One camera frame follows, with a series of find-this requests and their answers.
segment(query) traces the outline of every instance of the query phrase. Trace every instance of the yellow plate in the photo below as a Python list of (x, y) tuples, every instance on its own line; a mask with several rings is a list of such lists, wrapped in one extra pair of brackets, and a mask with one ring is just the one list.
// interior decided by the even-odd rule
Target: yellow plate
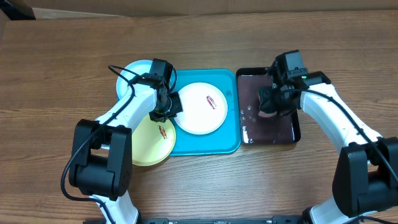
[(151, 166), (169, 156), (175, 144), (175, 128), (170, 120), (156, 123), (149, 114), (132, 134), (132, 163)]

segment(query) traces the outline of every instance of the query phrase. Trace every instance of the black tray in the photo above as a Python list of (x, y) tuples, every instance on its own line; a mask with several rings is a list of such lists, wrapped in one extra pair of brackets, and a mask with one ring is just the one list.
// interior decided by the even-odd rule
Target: black tray
[(297, 110), (283, 118), (263, 118), (258, 115), (260, 101), (258, 90), (271, 86), (267, 67), (240, 68), (236, 72), (243, 144), (292, 144), (301, 138)]

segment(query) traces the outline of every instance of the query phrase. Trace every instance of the wood grain surface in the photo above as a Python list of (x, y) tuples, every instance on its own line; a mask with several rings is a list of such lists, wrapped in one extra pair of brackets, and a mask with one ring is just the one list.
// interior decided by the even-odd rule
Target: wood grain surface
[[(73, 130), (115, 104), (107, 65), (166, 59), (177, 69), (268, 66), (300, 49), (371, 128), (398, 135), (398, 11), (11, 21), (0, 45), (0, 222), (81, 223), (94, 203), (60, 191)], [(223, 156), (134, 167), (129, 192), (144, 218), (293, 215), (331, 195), (338, 159), (299, 112), (302, 139)], [(74, 195), (77, 189), (67, 186)], [(375, 215), (398, 222), (398, 209)]]

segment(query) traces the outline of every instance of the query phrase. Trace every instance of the table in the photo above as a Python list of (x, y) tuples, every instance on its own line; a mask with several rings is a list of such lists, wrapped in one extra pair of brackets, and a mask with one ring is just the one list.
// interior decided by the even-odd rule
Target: table
[[(300, 49), (356, 114), (398, 135), (398, 11), (11, 21), (0, 44), (0, 220), (81, 223), (94, 203), (60, 191), (74, 127), (115, 104), (107, 65), (163, 58), (177, 69), (269, 66)], [(338, 155), (299, 111), (302, 139), (241, 146), (223, 156), (171, 157), (134, 167), (129, 192), (143, 217), (297, 215), (331, 195)], [(78, 189), (67, 186), (74, 195)], [(398, 209), (375, 215), (398, 222)]]

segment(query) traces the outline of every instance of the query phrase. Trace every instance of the blue tray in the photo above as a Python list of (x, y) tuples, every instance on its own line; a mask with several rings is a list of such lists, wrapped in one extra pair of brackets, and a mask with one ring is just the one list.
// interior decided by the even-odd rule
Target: blue tray
[(238, 89), (235, 75), (227, 69), (177, 70), (175, 91), (191, 83), (203, 82), (217, 87), (225, 96), (228, 113), (224, 123), (212, 133), (190, 134), (172, 119), (176, 142), (170, 156), (196, 156), (233, 153), (241, 144)]

